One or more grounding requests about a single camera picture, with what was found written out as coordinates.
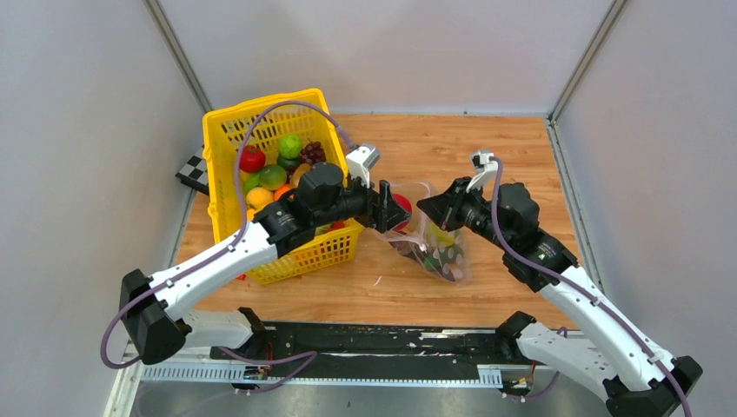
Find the yellow lemon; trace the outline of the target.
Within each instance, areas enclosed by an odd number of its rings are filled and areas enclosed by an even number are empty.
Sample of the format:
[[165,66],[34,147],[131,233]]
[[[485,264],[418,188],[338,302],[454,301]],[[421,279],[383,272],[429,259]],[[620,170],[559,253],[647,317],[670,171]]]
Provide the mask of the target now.
[[433,223],[430,223],[427,226],[425,234],[427,238],[429,238],[429,241],[433,246],[451,246],[455,243],[454,232],[442,230],[439,227],[435,226]]

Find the green bell pepper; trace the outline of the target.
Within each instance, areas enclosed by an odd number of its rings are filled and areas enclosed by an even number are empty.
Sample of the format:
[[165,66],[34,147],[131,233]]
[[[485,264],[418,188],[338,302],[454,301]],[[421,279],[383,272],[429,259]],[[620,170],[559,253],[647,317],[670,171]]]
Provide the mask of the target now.
[[462,274],[462,264],[464,262],[464,250],[458,244],[440,246],[427,246],[427,250],[422,256],[422,266],[431,273],[442,276],[451,276]]

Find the clear zip top bag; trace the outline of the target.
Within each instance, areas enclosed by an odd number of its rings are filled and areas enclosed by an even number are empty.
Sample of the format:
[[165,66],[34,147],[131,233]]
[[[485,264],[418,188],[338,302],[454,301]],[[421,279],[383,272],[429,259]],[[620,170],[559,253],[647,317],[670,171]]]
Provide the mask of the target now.
[[427,275],[455,284],[470,280],[473,274],[462,231],[440,229],[416,206],[420,200],[437,195],[436,187],[427,182],[393,183],[391,191],[411,217],[395,229],[375,235]]

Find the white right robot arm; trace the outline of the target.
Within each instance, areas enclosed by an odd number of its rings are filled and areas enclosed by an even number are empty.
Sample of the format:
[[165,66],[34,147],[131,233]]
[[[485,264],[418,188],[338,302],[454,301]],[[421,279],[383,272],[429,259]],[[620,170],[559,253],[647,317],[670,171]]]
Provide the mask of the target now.
[[613,416],[669,416],[702,376],[690,356],[675,357],[640,331],[596,287],[575,256],[539,225],[539,205],[519,182],[495,187],[492,200],[454,180],[417,203],[442,230],[465,227],[504,252],[508,272],[564,312],[592,343],[587,348],[517,311],[496,329],[507,362],[540,361],[589,389]]

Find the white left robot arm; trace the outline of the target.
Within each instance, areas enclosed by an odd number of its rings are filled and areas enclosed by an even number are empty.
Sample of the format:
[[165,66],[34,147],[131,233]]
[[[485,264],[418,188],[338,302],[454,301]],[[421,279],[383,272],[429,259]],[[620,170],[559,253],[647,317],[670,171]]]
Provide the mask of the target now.
[[296,188],[255,214],[228,239],[174,267],[146,275],[140,269],[122,279],[117,319],[146,365],[167,360],[183,348],[234,348],[246,359],[259,357],[266,335],[243,313],[214,314],[214,326],[188,324],[195,305],[238,275],[283,258],[311,242],[318,228],[353,219],[387,232],[408,221],[390,184],[373,189],[345,176],[333,163],[320,162],[302,175]]

